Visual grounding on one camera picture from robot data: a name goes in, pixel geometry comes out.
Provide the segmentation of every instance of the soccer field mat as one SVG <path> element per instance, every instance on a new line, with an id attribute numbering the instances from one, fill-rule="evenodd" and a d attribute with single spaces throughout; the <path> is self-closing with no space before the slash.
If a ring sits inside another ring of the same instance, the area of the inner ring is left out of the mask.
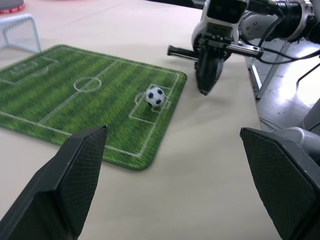
<path id="1" fill-rule="evenodd" d="M 186 79 L 179 71 L 57 45 L 0 70 L 0 126 L 62 145 L 80 130 L 107 124 L 103 160 L 143 170 Z M 146 103 L 151 87 L 164 91 L 161 107 Z"/>

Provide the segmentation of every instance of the white tabletop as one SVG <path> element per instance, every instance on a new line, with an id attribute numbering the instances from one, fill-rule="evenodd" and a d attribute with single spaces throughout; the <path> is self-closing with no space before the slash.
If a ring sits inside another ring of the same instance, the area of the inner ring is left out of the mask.
<path id="1" fill-rule="evenodd" d="M 245 60 L 233 55 L 209 96 L 193 63 L 166 56 L 190 48 L 201 11 L 144 0 L 26 0 L 41 46 L 124 57 L 187 74 L 153 165 L 131 172 L 102 163 L 80 240 L 279 240 L 255 188 L 241 127 L 260 128 Z M 5 49 L 0 68 L 29 53 Z M 58 147 L 0 128 L 0 218 Z"/>

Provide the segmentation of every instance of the textured black surface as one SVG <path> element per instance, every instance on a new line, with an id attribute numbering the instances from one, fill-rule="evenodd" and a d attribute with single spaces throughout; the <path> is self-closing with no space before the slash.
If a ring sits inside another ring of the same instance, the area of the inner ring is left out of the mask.
<path id="1" fill-rule="evenodd" d="M 59 198 L 75 236 L 82 232 L 96 191 L 105 141 L 104 131 L 88 137 L 58 188 Z"/>
<path id="2" fill-rule="evenodd" d="M 300 234 L 319 206 L 314 187 L 275 141 L 247 130 L 241 137 L 254 184 L 279 235 L 296 239 L 292 237 Z"/>

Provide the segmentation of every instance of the soccer ball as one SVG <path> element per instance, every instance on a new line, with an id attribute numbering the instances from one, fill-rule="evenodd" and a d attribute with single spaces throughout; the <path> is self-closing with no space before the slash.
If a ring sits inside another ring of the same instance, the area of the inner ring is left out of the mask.
<path id="1" fill-rule="evenodd" d="M 149 88 L 145 92 L 145 101 L 151 107 L 160 107 L 165 102 L 165 92 L 157 86 Z"/>

